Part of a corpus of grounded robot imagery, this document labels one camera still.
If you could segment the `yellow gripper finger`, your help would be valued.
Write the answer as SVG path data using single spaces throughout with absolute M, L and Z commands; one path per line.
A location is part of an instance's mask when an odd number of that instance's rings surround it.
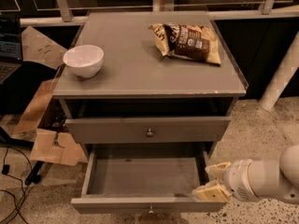
M 228 203 L 232 193 L 218 180 L 213 180 L 192 191 L 193 196 L 202 202 Z
M 209 165 L 205 168 L 205 171 L 210 180 L 219 179 L 222 180 L 225 171 L 231 166 L 232 164 L 229 161 L 221 162 L 218 164 Z

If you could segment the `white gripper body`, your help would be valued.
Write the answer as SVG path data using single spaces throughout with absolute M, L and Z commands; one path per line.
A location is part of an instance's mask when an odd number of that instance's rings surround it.
M 259 201 L 249 183 L 249 166 L 251 163 L 251 159 L 235 161 L 223 175 L 224 186 L 241 202 Z

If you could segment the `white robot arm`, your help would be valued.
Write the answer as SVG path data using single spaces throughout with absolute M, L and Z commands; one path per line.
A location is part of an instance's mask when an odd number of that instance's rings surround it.
M 278 160 L 222 162 L 205 168 L 211 180 L 192 191 L 203 202 L 227 203 L 276 199 L 299 204 L 299 146 L 286 148 Z

